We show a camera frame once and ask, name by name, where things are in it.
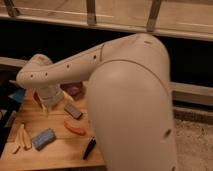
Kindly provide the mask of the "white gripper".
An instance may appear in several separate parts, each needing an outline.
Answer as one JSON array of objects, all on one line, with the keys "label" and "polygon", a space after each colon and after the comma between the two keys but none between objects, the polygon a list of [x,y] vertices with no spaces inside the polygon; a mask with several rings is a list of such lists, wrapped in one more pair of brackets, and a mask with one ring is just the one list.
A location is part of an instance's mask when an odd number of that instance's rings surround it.
[{"label": "white gripper", "polygon": [[43,104],[42,111],[45,116],[48,116],[48,108],[56,105],[63,97],[69,101],[74,101],[73,97],[67,92],[62,91],[59,85],[50,85],[37,89],[38,96]]}]

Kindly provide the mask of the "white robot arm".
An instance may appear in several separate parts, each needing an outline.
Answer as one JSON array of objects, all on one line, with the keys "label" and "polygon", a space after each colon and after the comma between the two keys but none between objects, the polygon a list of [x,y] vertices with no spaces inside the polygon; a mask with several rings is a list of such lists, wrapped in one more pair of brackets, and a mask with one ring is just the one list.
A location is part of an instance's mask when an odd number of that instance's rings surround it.
[{"label": "white robot arm", "polygon": [[178,171],[169,55],[148,34],[97,45],[52,64],[37,54],[23,88],[88,82],[87,111],[108,171]]}]

